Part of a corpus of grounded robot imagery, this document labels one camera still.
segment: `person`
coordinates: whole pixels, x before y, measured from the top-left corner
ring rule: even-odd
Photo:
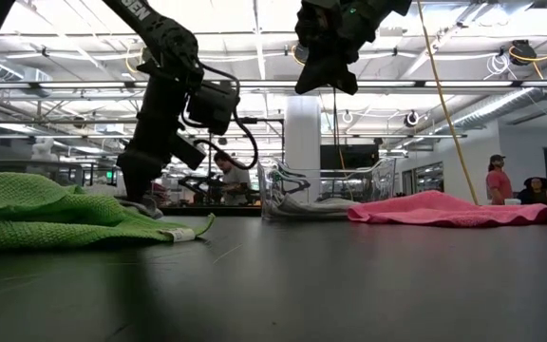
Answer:
[[[519,193],[522,204],[547,204],[547,179],[532,177],[524,182],[524,186],[525,189]]]
[[[505,157],[493,155],[489,159],[489,174],[486,176],[486,186],[491,195],[491,204],[504,205],[505,200],[512,198],[512,183],[503,172]]]
[[[232,157],[224,152],[215,154],[215,163],[223,171],[223,187],[225,204],[240,205],[247,203],[246,192],[251,185],[248,170],[242,170],[231,163]]]

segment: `man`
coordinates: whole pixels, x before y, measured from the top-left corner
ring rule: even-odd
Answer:
[[[489,160],[489,174],[486,176],[486,186],[491,195],[493,205],[503,205],[505,200],[512,198],[512,183],[503,172],[505,157],[493,155]]]
[[[248,170],[242,170],[231,163],[231,157],[223,152],[215,154],[215,163],[223,171],[223,192],[226,205],[240,205],[248,202],[246,191],[250,188],[251,177]]]

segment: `man in red shirt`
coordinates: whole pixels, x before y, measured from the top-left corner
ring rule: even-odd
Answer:
[[[505,200],[512,198],[512,183],[508,175],[503,172],[503,159],[500,155],[493,155],[489,160],[489,174],[486,176],[486,187],[489,190],[491,204],[503,205]]]

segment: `cap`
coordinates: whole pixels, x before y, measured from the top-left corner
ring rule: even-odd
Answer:
[[[504,156],[502,155],[493,155],[491,156],[491,158],[489,159],[490,162],[501,162],[505,159]]]

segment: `desk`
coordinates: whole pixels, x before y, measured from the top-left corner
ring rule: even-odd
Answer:
[[[547,226],[218,218],[175,246],[2,255],[0,341],[547,341]]]

